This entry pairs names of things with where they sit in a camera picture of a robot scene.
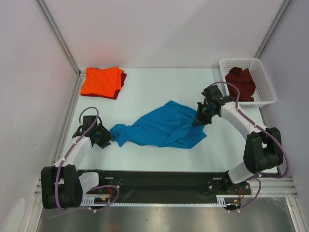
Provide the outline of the blue t shirt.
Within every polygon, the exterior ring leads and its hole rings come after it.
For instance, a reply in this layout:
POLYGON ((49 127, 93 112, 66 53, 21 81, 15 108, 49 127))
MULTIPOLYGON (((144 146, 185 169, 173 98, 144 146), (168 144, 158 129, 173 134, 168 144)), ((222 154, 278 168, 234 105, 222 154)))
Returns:
POLYGON ((194 126, 196 110, 167 102, 139 118, 133 125, 116 124, 111 128, 113 141, 137 145, 191 149, 207 137, 204 126, 194 126))

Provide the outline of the folded dark red t shirt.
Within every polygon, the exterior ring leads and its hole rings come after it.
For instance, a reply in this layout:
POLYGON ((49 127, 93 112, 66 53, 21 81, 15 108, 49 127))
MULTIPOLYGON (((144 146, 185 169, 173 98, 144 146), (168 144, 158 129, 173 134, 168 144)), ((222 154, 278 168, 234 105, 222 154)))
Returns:
POLYGON ((107 99, 112 99, 112 100, 116 100, 116 99, 117 99, 117 97, 118 97, 118 95, 119 95, 119 93, 120 93, 122 87, 123 87, 124 84, 125 84, 126 76, 127 76, 127 74, 126 74, 124 71, 122 71, 122 73, 121 73, 121 75, 120 75, 120 84, 121 84, 121 88, 115 90, 114 95, 113 95, 112 97, 106 97, 107 99))

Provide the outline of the right aluminium frame post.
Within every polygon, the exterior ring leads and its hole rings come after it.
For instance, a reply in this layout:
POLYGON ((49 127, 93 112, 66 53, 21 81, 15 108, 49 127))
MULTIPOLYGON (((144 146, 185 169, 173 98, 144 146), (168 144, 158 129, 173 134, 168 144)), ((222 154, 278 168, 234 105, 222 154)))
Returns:
POLYGON ((274 19, 272 20, 265 36, 262 39, 262 42, 260 46, 258 47, 254 57, 255 58, 260 58, 262 53, 264 52, 265 48, 267 47, 267 44, 271 40, 274 32, 276 31, 278 25, 280 24, 281 20, 283 19, 285 13, 287 12, 289 6, 291 5, 293 1, 292 0, 283 0, 282 4, 280 5, 274 19))

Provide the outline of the white plastic basket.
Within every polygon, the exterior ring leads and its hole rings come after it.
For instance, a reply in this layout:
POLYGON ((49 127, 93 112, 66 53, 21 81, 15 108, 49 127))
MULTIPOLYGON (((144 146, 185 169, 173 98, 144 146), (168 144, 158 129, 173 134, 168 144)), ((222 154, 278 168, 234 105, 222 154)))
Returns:
POLYGON ((241 107, 263 107, 267 104, 273 104, 277 100, 274 88, 263 66, 258 58, 222 58, 219 60, 219 66, 223 81, 229 71, 234 68, 248 69, 255 83, 256 89, 252 95, 254 101, 240 101, 241 107))

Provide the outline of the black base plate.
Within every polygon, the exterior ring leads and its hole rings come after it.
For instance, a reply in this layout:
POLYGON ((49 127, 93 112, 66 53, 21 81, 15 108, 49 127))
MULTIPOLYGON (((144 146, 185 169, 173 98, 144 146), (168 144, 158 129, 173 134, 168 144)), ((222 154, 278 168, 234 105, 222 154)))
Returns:
POLYGON ((142 172, 79 170, 79 174, 97 173, 98 185, 107 190, 91 190, 89 194, 112 191, 116 203, 126 204, 200 204, 214 203, 218 195, 250 195, 247 182, 223 189, 223 172, 142 172))

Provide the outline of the left aluminium frame post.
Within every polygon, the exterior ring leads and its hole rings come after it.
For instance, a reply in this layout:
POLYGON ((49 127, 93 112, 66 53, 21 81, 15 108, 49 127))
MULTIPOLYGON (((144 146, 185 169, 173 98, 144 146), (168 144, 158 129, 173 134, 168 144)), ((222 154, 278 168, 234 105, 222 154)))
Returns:
POLYGON ((80 75, 81 71, 78 68, 78 65, 75 61, 75 59, 73 58, 73 55, 49 9, 49 7, 47 6, 46 2, 44 0, 35 0, 36 4, 38 5, 43 17, 45 18, 47 25, 49 26, 52 34, 54 35, 56 41, 58 42, 61 50, 63 51, 65 57, 67 58, 70 66, 72 67, 72 69, 74 70, 75 74, 77 76, 80 75))

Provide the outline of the aluminium front rail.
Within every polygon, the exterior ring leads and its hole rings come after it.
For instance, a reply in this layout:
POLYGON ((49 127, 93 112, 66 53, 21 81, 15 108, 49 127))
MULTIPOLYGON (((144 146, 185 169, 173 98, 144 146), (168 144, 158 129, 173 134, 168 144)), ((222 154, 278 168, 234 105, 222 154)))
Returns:
MULTIPOLYGON (((259 197, 297 197, 297 191, 291 177, 280 179, 270 177, 258 178, 261 182, 259 197)), ((252 196, 257 193, 259 183, 257 180, 249 181, 252 196)), ((34 196, 41 196, 41 180, 39 179, 34 196)))

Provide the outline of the crumpled dark red t shirt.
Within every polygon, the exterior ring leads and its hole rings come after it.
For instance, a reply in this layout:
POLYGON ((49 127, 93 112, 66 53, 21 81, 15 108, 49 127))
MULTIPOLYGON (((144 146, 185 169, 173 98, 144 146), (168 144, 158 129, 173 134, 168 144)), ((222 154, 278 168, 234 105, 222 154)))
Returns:
POLYGON ((242 70, 238 67, 233 67, 225 76, 226 82, 236 86, 239 89, 240 102, 253 102, 253 94, 256 86, 249 69, 242 70))

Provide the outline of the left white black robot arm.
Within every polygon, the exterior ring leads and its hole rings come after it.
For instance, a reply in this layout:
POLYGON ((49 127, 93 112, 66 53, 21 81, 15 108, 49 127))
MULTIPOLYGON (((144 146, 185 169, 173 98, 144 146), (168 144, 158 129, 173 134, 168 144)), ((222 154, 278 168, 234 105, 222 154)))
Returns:
POLYGON ((53 166, 42 169, 42 203, 45 209, 78 207, 90 189, 95 193, 106 189, 106 181, 98 174, 83 175, 78 173, 78 169, 94 145, 104 149, 111 144, 112 134, 102 124, 95 125, 87 133, 85 131, 85 126, 79 126, 66 154, 53 166))

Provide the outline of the folded orange t shirt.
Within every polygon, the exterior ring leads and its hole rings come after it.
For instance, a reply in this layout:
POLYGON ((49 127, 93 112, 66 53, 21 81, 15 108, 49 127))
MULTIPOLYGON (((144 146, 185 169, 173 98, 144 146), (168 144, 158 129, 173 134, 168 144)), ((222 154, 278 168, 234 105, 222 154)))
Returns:
POLYGON ((122 71, 119 67, 87 68, 80 94, 88 97, 112 97, 115 90, 121 88, 120 75, 122 71))

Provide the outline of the aluminium frame post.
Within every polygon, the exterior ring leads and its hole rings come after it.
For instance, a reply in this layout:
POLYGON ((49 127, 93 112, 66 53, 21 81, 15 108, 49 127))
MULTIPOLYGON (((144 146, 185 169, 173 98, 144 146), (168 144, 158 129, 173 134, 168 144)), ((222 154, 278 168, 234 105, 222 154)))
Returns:
POLYGON ((274 32, 276 31, 278 25, 280 24, 281 20, 283 19, 285 13, 287 12, 289 6, 291 5, 293 1, 292 0, 283 0, 282 4, 280 5, 274 19, 272 20, 265 36, 262 39, 262 42, 260 46, 258 47, 254 57, 255 58, 260 58, 262 53, 264 52, 265 48, 267 47, 267 44, 271 40, 274 32))
POLYGON ((77 76, 80 75, 81 71, 78 68, 78 65, 75 61, 75 59, 73 58, 73 55, 49 9, 49 7, 47 6, 46 2, 44 0, 35 0, 36 4, 38 5, 43 17, 45 18, 47 25, 49 26, 52 34, 54 35, 56 41, 58 42, 61 50, 63 51, 65 57, 67 58, 70 66, 72 67, 72 69, 74 70, 75 74, 77 76))

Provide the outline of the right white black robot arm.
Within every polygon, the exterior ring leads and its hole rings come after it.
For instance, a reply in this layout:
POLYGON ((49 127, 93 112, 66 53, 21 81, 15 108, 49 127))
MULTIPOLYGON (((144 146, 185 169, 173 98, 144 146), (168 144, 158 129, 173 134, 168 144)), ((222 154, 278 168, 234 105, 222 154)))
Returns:
POLYGON ((253 121, 229 96, 198 102, 193 126, 211 124, 214 116, 225 119, 245 139, 243 161, 226 171, 222 177, 226 193, 234 194, 239 190, 240 183, 258 176, 264 170, 283 164, 281 133, 277 128, 268 128, 253 121))

